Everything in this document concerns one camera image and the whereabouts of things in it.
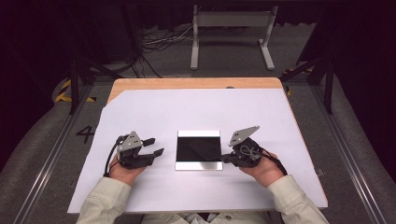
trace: number 4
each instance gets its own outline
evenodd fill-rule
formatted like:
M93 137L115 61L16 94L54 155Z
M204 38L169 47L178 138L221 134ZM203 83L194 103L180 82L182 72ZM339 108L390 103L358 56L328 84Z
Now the number 4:
M88 138L90 137L90 135L94 135L95 134L95 133L91 133L91 130L92 130L92 127L90 125L88 125L83 130L81 130L78 133L76 133L76 135L85 135L84 144L86 144L88 142Z

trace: metal stand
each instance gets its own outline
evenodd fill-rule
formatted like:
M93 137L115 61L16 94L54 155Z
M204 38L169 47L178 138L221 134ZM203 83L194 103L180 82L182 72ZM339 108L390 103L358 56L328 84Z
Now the metal stand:
M212 11L198 11L198 7L194 6L192 29L193 42L191 53L191 70L198 69L198 53L199 53L199 26L265 26L265 37L259 39L260 48L262 49L262 56L268 70L274 70L274 63L272 61L267 44L274 26L277 7L273 7L272 11L261 12L212 12Z
M78 59L72 60L72 62L70 63L70 79L72 87L72 107L70 109L70 115L75 112L79 104L78 77L81 78L84 85L93 85L95 81L90 67L94 67L98 71L110 77L113 77L114 79L122 78L117 73L107 69L101 64L95 63L90 59L79 57Z
M324 93L324 104L327 112L332 114L332 80L334 76L333 64L331 58L318 58L312 62L305 63L293 71L283 75L279 78L281 82L284 82L292 77L295 77L302 73L305 69L314 67L311 75L306 80L309 85L317 86L319 82L326 76L325 93Z

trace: black wire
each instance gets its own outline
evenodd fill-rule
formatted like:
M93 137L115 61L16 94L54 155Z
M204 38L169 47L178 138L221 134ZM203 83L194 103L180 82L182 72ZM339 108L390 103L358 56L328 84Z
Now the black wire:
M143 51L143 53L151 53L152 51L154 51L155 49L151 49L150 51Z
M132 71L134 71L134 75L136 76L136 78L140 78L140 76L137 74L136 69L134 68L134 65L132 65Z
M169 34L170 32L169 32L168 30L160 30L160 31L154 31L154 32L150 32L150 33L147 33L147 34L143 34L143 35L156 35L156 34L161 34L161 33Z
M114 149L116 149L118 142L116 142L116 144L114 144L114 147L111 148L110 154L108 154L108 158L107 158L107 162L106 162L106 166L105 166L105 173L103 174L104 177L108 177L108 164L110 163L111 160L111 156L113 155Z
M143 40L145 40L146 37L148 37L148 40L147 40L148 42L155 41L155 40L159 39L159 37L157 35L155 35L155 34L151 34L151 35L143 35Z
M128 68L130 68L130 67L132 66L132 64L133 64L133 63L127 63L127 64L124 65L123 67L116 68L116 69L114 69L114 70L111 70L111 69L108 69L108 70L110 70L110 71L112 71L112 72L115 72L115 73L119 74L119 73L121 73L121 72L124 72L124 71L128 70ZM100 72L100 71L92 71L92 72L94 72L97 76L106 76L106 74L104 74L104 73L102 73L102 72Z
M166 38L164 41L158 42L158 43L155 45L154 50L159 50L159 51L163 50L163 49L162 49L163 46L169 45L169 43L166 43L169 39L170 39L170 37L169 37L169 38Z
M111 168L113 168L113 166L117 165L118 163L119 163L119 160L117 159L116 163L112 164L112 165L110 166L110 168L108 168L108 171L110 172L110 171L111 171Z
M264 150L264 151L268 154L268 155L265 155L265 154L261 153L262 156L264 156L265 158L268 158L270 161L272 161L273 163L275 163L276 166L277 166L277 168L279 168L279 170L283 173L283 175L287 175L287 174L288 174L288 171L287 171L286 168L282 165L282 162L281 162L279 159L273 157L267 150L265 150L265 148L263 148L263 147L260 147L260 148L261 148L262 150Z
M151 71L157 76L157 77L162 77L160 75L158 75L158 73L154 70L154 68L152 68L151 64L149 63L149 61L145 58L145 56L141 56L142 59L144 59L146 61L146 63L148 64L149 68L151 68Z
M153 42L153 41L159 41L158 43L156 43L155 44L155 48L158 48L157 46L161 43L163 43L163 42L166 42L166 41L168 41L170 38L172 38L172 37L174 37L174 35L175 35L175 32L173 32L170 36L167 36L168 34L170 34L170 32L166 32L165 34L163 34L163 36L162 37L158 37L158 36L156 36L157 38L156 39L153 39L152 41L148 41L148 42Z
M138 60L139 60L140 66L142 67L142 75L143 75L143 77L146 77L146 75L145 75L145 66L143 66L143 64L142 64L142 57L140 56L138 58Z
M114 149L116 149L117 145L118 145L121 141L123 141L124 137L125 137L125 136L120 136L120 137L117 139L116 144L114 144L113 148L111 148L110 153L108 154L108 158L107 158L107 162L106 162L106 166L105 166L105 173L103 174L104 177L108 177L108 169L107 169L107 167L108 167L108 165L110 164L110 160L111 160L111 157L112 157L112 155L113 155Z

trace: cable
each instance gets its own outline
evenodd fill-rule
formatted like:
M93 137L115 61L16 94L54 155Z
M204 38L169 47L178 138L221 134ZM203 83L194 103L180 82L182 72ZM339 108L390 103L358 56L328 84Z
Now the cable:
M118 163L119 163L119 159L117 159L117 161L116 161L114 164L112 164L112 165L110 166L110 168L108 168L108 171L110 172L110 171L111 171L111 168L113 168L113 166L117 165Z
M114 149L116 149L117 145L119 145L120 142L122 142L124 140L124 138L125 138L125 136L120 136L117 139L116 144L114 144L113 148L111 148L110 153L108 154L108 157L107 157L107 162L106 162L106 166L105 166L105 172L103 173L104 177L109 177L109 169L107 169L107 168L108 168L108 165L110 164L110 160L111 160L111 157L113 155Z
M173 32L166 31L166 33L163 34L163 36L162 36L161 38L159 38L156 34L162 33L162 32L163 32L163 31L151 32L151 33L145 34L143 37L148 36L148 39L151 40L151 38L150 38L149 36L150 36L150 35L155 35L156 38L153 39L153 40L160 40L160 39L165 39L165 37L166 37L168 34L170 34L170 33L172 33L172 34L171 34L170 36L168 36L168 37L175 36L176 33L179 33L179 32L184 33L184 32L186 32L186 30L173 31Z
M239 151L241 152L241 154L249 156L252 160L257 160L259 157L263 156L263 157L267 158L268 160L272 161L273 163L275 163L277 168L279 168L279 170L283 173L283 175L288 174L288 172L286 171L285 167L282 165L282 162L280 162L279 159L273 157L267 150L265 150L265 148L259 147L259 149L261 149L262 151L265 151L268 155L263 154L260 151L254 151L253 148L248 148L245 145L241 146L239 148Z
M177 32L173 32L169 36L167 36L167 35L170 33L167 32L161 38L156 38L156 39L153 39L152 41L143 43L142 44L143 49L148 49L148 51L144 51L143 53L151 53L154 50L162 51L162 50L169 48L173 44L179 43L185 39L192 41L191 38L186 37L186 36L190 35L191 28L192 28L192 26L190 26L185 31L180 31L180 33L178 33L178 34L177 34Z
M142 57L139 57L138 60L139 60L140 66L142 67L142 75L143 75L143 77L146 77L146 75L145 75L145 66L143 66L141 58Z
M149 68L151 68L151 71L157 76L157 77L162 77L160 75L158 75L158 73L154 70L154 68L152 68L151 64L149 63L149 61L145 58L145 56L141 55L142 59L146 61L146 63L148 64Z
M134 71L134 75L136 76L136 78L140 78L139 74L137 74L136 69L134 68L134 64L132 65L132 71Z
M124 65L123 67L116 68L116 69L113 69L113 70L109 69L109 70L119 74L121 72L124 72L124 71L128 70L128 68L130 68L132 66L132 64L133 63L128 63L128 64ZM100 71L92 71L92 72L94 72L97 76L106 76L106 74L104 74L104 73L102 73Z

